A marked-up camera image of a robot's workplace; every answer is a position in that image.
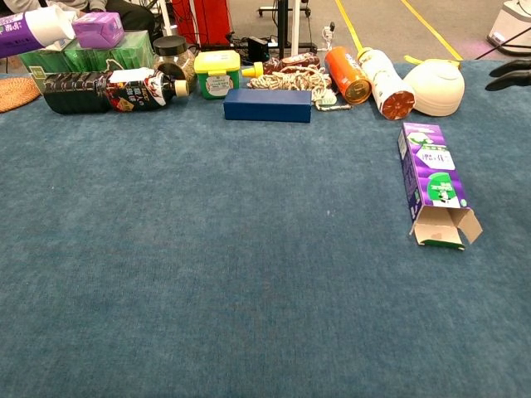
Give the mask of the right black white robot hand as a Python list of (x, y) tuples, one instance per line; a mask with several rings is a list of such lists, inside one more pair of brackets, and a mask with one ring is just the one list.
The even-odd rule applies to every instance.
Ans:
[(505, 63), (490, 72), (494, 79), (486, 85), (487, 91), (498, 91), (511, 86), (530, 86), (530, 60)]

